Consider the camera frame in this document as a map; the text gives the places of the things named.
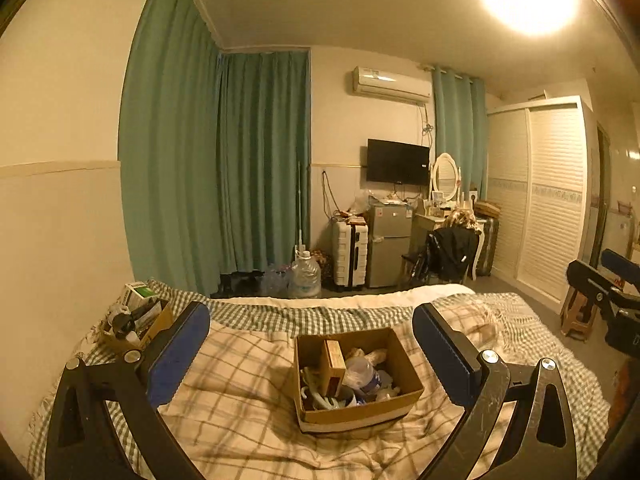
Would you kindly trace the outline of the clear cotton swab jar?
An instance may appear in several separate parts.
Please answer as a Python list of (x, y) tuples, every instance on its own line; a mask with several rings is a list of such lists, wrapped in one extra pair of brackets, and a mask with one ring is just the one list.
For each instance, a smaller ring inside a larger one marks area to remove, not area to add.
[(345, 362), (343, 384), (363, 394), (375, 393), (380, 388), (378, 370), (367, 360), (351, 359)]

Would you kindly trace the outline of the wooden box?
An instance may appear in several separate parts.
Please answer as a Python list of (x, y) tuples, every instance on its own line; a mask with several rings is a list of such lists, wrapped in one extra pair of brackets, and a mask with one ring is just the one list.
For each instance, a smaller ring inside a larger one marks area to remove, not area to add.
[(346, 365), (340, 343), (334, 339), (322, 342), (319, 363), (322, 396), (335, 398), (340, 392), (346, 372)]

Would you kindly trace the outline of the white cloth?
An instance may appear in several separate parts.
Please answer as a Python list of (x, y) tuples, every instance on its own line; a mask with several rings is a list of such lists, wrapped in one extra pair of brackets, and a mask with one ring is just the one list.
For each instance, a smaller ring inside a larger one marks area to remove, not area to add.
[(369, 353), (364, 352), (361, 348), (352, 348), (346, 354), (346, 360), (360, 359), (367, 360), (373, 367), (381, 365), (387, 359), (386, 349), (375, 349)]

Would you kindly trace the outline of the small wooden stool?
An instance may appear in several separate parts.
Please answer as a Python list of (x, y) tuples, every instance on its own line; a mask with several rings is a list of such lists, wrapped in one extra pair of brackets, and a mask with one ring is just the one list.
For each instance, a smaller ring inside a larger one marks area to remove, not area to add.
[(592, 333), (596, 306), (581, 292), (570, 287), (560, 313), (560, 331), (565, 337), (587, 341)]

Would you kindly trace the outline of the white louvered wardrobe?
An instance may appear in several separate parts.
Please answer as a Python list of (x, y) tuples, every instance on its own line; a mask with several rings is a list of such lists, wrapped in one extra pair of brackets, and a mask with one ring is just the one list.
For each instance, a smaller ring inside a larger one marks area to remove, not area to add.
[(554, 313), (565, 271), (588, 243), (598, 161), (592, 110), (580, 96), (488, 114), (487, 198), (500, 209), (492, 272)]

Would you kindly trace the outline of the small SF cardboard box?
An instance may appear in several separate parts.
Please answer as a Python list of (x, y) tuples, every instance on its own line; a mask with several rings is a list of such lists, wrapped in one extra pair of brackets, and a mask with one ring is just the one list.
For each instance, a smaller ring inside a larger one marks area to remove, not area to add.
[(166, 299), (143, 282), (127, 283), (100, 324), (100, 341), (116, 354), (144, 350), (172, 322), (174, 315)]

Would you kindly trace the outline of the beige plaid blanket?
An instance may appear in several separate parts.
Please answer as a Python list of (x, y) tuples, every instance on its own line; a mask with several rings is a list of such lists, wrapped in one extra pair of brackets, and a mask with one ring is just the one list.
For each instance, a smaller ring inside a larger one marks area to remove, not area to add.
[[(208, 300), (207, 337), (158, 410), (207, 479), (414, 479), (462, 415), (413, 335), (400, 295)], [(395, 395), (318, 393), (328, 340), (386, 351)]]

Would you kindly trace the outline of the white dressing table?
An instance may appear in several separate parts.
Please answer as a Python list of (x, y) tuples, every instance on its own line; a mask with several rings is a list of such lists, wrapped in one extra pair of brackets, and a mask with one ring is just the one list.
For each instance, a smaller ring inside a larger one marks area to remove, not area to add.
[[(424, 245), (426, 234), (432, 232), (434, 229), (440, 228), (445, 220), (445, 217), (434, 217), (415, 212), (412, 216), (409, 252), (418, 252)], [(472, 266), (470, 267), (472, 281), (477, 280), (477, 266), (480, 262), (480, 253), (486, 240), (486, 222), (486, 219), (476, 217), (478, 244)]]

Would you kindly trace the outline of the oval white vanity mirror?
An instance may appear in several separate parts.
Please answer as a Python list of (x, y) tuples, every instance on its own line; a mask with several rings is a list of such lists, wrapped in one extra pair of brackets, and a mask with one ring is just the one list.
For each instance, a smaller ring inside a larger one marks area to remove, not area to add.
[(432, 168), (432, 200), (439, 205), (453, 202), (458, 198), (460, 183), (460, 171), (454, 158), (448, 153), (440, 154)]

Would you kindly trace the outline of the large open cardboard box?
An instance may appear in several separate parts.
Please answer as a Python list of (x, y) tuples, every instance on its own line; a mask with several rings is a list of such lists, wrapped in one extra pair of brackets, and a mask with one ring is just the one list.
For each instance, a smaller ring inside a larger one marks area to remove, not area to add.
[(293, 400), (305, 434), (335, 434), (401, 418), (424, 391), (391, 328), (294, 341)]

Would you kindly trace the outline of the green curtain right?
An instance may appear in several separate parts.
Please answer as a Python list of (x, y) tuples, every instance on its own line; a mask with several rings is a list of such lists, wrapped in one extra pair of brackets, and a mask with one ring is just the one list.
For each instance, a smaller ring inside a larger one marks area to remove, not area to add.
[(484, 80), (436, 66), (432, 83), (436, 153), (448, 153), (457, 163), (463, 192), (475, 190), (485, 198), (489, 127)]

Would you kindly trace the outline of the green curtain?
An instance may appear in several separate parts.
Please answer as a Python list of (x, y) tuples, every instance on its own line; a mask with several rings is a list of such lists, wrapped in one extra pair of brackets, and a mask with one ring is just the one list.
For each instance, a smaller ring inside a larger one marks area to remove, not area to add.
[(309, 226), (310, 56), (224, 53), (193, 0), (146, 0), (118, 159), (139, 281), (216, 292), (292, 260)]
[(463, 192), (475, 190), (485, 198), (489, 127), (484, 80), (436, 66), (432, 83), (436, 153), (448, 153), (457, 163)]

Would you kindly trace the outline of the grey mini fridge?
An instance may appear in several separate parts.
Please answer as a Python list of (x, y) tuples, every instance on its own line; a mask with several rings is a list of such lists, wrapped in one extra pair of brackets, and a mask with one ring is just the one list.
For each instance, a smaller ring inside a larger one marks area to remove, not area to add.
[(404, 205), (375, 205), (369, 208), (367, 220), (367, 286), (394, 286), (400, 277), (402, 256), (409, 251), (412, 211)]

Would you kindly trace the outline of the white suitcase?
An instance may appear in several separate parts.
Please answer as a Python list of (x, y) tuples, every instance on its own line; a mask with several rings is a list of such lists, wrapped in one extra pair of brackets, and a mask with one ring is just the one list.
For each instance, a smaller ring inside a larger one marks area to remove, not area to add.
[(362, 217), (333, 223), (333, 279), (337, 287), (356, 288), (366, 282), (369, 229)]

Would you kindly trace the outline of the large clear water bottle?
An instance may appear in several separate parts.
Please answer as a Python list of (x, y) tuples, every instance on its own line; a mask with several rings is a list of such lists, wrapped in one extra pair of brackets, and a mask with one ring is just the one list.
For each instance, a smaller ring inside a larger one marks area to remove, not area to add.
[(309, 250), (297, 254), (291, 266), (290, 296), (317, 298), (321, 292), (321, 269)]

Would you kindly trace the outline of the white air conditioner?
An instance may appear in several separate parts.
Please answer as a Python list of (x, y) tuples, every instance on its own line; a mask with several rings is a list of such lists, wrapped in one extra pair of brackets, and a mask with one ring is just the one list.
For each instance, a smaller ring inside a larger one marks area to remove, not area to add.
[(352, 71), (352, 90), (363, 96), (413, 104), (426, 104), (432, 96), (431, 84), (427, 80), (362, 66)]

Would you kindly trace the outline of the green curtain left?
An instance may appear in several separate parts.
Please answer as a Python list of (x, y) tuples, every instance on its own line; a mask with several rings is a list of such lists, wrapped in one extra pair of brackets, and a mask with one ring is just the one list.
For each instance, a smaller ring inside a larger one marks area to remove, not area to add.
[(146, 0), (118, 159), (139, 281), (216, 292), (292, 260), (309, 226), (310, 56), (224, 53), (193, 0)]

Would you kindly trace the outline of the black wall television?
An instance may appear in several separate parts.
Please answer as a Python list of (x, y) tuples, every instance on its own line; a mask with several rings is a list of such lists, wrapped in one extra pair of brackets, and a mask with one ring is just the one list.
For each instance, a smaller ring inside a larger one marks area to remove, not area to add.
[(426, 146), (369, 139), (366, 178), (369, 182), (427, 186), (430, 160)]

